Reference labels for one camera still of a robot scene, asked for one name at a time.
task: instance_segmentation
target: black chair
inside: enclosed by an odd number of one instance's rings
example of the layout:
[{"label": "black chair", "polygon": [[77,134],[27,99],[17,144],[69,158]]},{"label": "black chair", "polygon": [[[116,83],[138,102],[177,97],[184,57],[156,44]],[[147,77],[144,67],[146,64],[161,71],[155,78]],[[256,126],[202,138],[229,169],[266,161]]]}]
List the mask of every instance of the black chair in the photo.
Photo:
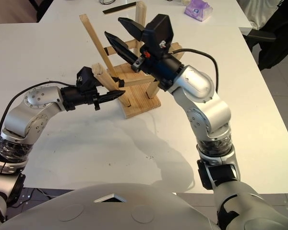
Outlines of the black chair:
[{"label": "black chair", "polygon": [[244,36],[252,51],[254,45],[260,45],[259,70],[270,69],[288,55],[288,0],[279,5],[277,11],[260,30],[251,30]]},{"label": "black chair", "polygon": [[36,10],[36,22],[38,23],[52,4],[53,0],[43,0],[40,5],[38,5],[35,0],[29,0],[29,2]]}]

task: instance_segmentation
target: wooden base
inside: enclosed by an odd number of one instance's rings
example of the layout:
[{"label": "wooden base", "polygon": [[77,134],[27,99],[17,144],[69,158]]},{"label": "wooden base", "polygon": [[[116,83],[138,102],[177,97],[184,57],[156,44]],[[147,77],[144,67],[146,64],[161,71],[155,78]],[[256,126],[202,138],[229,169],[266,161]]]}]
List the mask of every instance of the wooden base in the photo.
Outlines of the wooden base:
[{"label": "wooden base", "polygon": [[[130,64],[125,63],[119,66],[114,67],[118,77],[122,80],[136,80],[139,77],[145,76],[143,72],[135,73]],[[125,117],[130,118],[141,113],[147,112],[149,110],[158,108],[161,106],[161,102],[158,97],[149,99],[146,93],[146,90],[149,86],[149,83],[133,85],[129,87],[120,88],[120,90],[125,90],[131,106],[126,107],[121,104],[121,107],[124,110]]]}]

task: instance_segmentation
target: black cable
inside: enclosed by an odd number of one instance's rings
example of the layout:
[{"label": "black cable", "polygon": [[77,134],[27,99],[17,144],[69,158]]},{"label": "black cable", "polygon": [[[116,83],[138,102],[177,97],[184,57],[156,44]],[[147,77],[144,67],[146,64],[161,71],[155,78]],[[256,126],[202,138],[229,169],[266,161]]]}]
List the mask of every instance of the black cable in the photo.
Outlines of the black cable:
[{"label": "black cable", "polygon": [[19,205],[17,205],[17,206],[10,206],[10,207],[12,207],[12,208],[18,208],[18,207],[20,207],[21,205],[23,205],[25,202],[28,202],[29,200],[32,199],[32,195],[33,195],[33,192],[34,192],[34,191],[35,191],[35,188],[32,190],[29,199],[26,199],[26,200],[22,201],[22,202],[21,202]]},{"label": "black cable", "polygon": [[217,92],[218,89],[219,89],[219,70],[218,70],[218,67],[217,67],[216,60],[211,55],[209,55],[209,54],[207,54],[205,52],[202,52],[202,51],[198,51],[196,49],[177,49],[177,50],[173,51],[172,54],[176,54],[176,53],[180,53],[180,52],[196,53],[196,54],[199,54],[199,55],[203,55],[203,56],[209,58],[210,60],[212,60],[213,64],[215,65],[215,68],[216,68],[216,92]]},{"label": "black cable", "polygon": [[37,188],[37,190],[43,194],[44,196],[46,196],[49,200],[51,200],[52,198],[58,197],[57,195],[49,195],[48,193],[46,193],[45,191],[41,190],[40,188]]},{"label": "black cable", "polygon": [[45,81],[45,82],[42,82],[42,83],[33,85],[33,86],[29,87],[29,88],[26,88],[25,90],[22,90],[20,93],[16,94],[16,95],[11,99],[11,101],[8,103],[8,105],[6,106],[6,109],[5,109],[5,111],[4,111],[4,113],[3,113],[3,116],[2,116],[2,118],[1,118],[1,120],[0,120],[0,134],[1,134],[1,130],[2,130],[2,126],[3,126],[3,122],[4,122],[4,120],[5,120],[5,117],[6,117],[7,113],[8,113],[8,111],[9,111],[12,103],[17,99],[17,97],[19,97],[21,94],[23,94],[23,93],[27,92],[28,90],[33,89],[33,88],[35,88],[35,87],[37,87],[37,86],[46,85],[46,84],[50,84],[50,83],[56,83],[56,84],[61,84],[61,85],[70,86],[70,87],[75,87],[75,85],[66,84],[66,83],[61,82],[61,81],[56,81],[56,80],[53,80],[53,81],[52,81],[52,80],[50,80],[50,81]]},{"label": "black cable", "polygon": [[114,3],[116,0],[110,0],[110,1],[106,1],[105,0],[99,0],[99,3],[102,5],[110,5],[112,3]]}]

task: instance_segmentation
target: wooden stick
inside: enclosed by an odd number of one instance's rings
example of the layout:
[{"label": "wooden stick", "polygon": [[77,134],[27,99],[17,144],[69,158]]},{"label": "wooden stick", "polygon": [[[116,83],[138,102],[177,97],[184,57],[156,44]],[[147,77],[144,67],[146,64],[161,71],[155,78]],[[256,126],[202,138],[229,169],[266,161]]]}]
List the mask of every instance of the wooden stick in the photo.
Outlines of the wooden stick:
[{"label": "wooden stick", "polygon": [[[141,24],[142,26],[145,26],[145,20],[146,20],[146,5],[142,1],[138,1],[135,6],[135,22]],[[140,48],[143,45],[143,42],[136,41],[136,46],[133,50],[133,53],[136,56],[140,56]]]},{"label": "wooden stick", "polygon": [[[171,44],[171,46],[170,46],[168,51],[169,52],[173,52],[174,50],[181,49],[181,48],[182,48],[182,46],[179,45],[179,43],[176,42],[176,43]],[[182,58],[183,54],[184,54],[184,52],[181,52],[181,53],[176,53],[173,56],[176,59],[180,60]],[[158,84],[159,84],[158,81],[154,81],[154,82],[149,84],[146,92],[147,92],[147,95],[148,95],[148,97],[150,99],[154,98],[157,95],[157,93],[159,91]]]},{"label": "wooden stick", "polygon": [[[104,86],[107,90],[119,90],[115,81],[111,78],[105,68],[100,64],[96,63],[92,65],[92,71],[94,77]],[[130,106],[129,99],[126,94],[119,97],[119,101],[126,107]]]},{"label": "wooden stick", "polygon": [[[127,44],[128,49],[133,49],[136,46],[136,42],[137,42],[137,40],[134,39],[134,40],[130,40],[130,41],[125,42],[125,43]],[[115,49],[111,46],[105,47],[104,50],[108,56],[110,56],[112,54],[116,54]]]},{"label": "wooden stick", "polygon": [[146,93],[150,99],[154,98],[157,95],[159,91],[158,84],[159,84],[158,81],[153,81],[152,83],[149,84]]},{"label": "wooden stick", "polygon": [[109,69],[109,72],[110,74],[113,76],[113,77],[117,77],[117,74],[104,50],[104,48],[102,47],[101,45],[101,42],[100,40],[98,39],[97,37],[97,34],[94,30],[94,28],[92,27],[91,23],[90,23],[90,20],[88,19],[87,15],[86,14],[82,14],[79,16],[80,17],[80,20],[82,22],[82,24],[84,25],[86,31],[88,32],[88,34],[90,35],[92,41],[94,42],[99,54],[101,55],[102,59],[104,60],[107,68]]},{"label": "wooden stick", "polygon": [[124,87],[150,83],[150,82],[152,82],[154,80],[155,80],[155,78],[153,78],[151,75],[138,77],[138,78],[136,78],[136,80],[125,80]]}]

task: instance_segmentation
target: robotic arm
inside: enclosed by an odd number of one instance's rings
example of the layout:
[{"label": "robotic arm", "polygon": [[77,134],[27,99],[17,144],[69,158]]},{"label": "robotic arm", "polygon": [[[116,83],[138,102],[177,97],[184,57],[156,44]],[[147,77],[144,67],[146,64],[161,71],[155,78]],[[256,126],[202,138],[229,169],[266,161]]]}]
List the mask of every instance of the robotic arm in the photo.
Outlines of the robotic arm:
[{"label": "robotic arm", "polygon": [[203,187],[213,189],[218,225],[223,230],[283,230],[288,218],[277,213],[250,186],[240,181],[231,141],[230,110],[215,91],[213,81],[192,66],[184,66],[168,53],[173,31],[168,15],[157,15],[144,28],[128,18],[121,24],[143,41],[138,58],[116,36],[105,32],[113,48],[135,71],[142,70],[159,81],[186,112],[197,139],[197,162]]},{"label": "robotic arm", "polygon": [[5,219],[6,207],[12,206],[19,198],[25,180],[22,171],[28,155],[49,119],[81,104],[94,104],[95,110],[99,110],[100,103],[112,101],[125,92],[111,91],[99,95],[96,87],[100,85],[92,69],[83,67],[77,74],[76,86],[33,88],[25,94],[20,105],[7,114],[2,131],[0,127],[1,222]]}]

